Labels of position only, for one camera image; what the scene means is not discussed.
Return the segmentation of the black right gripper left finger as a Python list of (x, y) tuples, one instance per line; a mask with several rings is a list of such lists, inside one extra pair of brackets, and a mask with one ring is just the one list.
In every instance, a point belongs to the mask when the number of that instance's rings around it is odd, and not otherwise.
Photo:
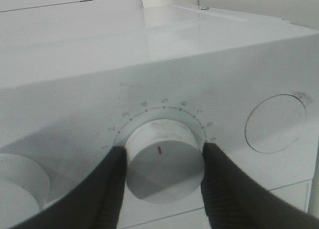
[(113, 147), (70, 193), (15, 228), (115, 229), (124, 197), (126, 171), (126, 149)]

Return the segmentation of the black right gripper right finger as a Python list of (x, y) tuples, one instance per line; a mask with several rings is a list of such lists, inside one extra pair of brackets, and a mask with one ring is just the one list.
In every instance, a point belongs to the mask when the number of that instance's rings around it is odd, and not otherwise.
[(213, 229), (317, 229), (317, 218), (293, 207), (244, 173), (214, 143), (202, 151), (201, 193)]

